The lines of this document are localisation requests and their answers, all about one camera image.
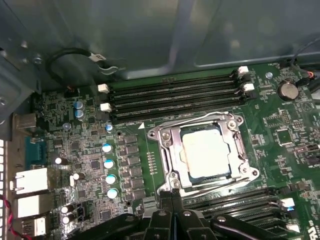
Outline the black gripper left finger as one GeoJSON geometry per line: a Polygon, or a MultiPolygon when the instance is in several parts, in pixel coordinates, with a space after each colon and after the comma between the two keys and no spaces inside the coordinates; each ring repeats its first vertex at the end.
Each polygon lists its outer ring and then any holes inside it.
{"type": "Polygon", "coordinates": [[[173,219],[173,193],[160,193],[160,208],[145,211],[142,217],[124,213],[84,232],[73,240],[169,240],[173,219]]]}

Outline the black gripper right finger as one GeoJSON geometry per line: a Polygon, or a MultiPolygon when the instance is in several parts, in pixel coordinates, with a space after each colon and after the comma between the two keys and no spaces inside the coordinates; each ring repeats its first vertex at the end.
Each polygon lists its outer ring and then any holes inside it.
{"type": "Polygon", "coordinates": [[[173,209],[186,240],[283,240],[284,237],[227,214],[205,223],[199,211],[185,209],[180,191],[173,190],[173,209]]]}

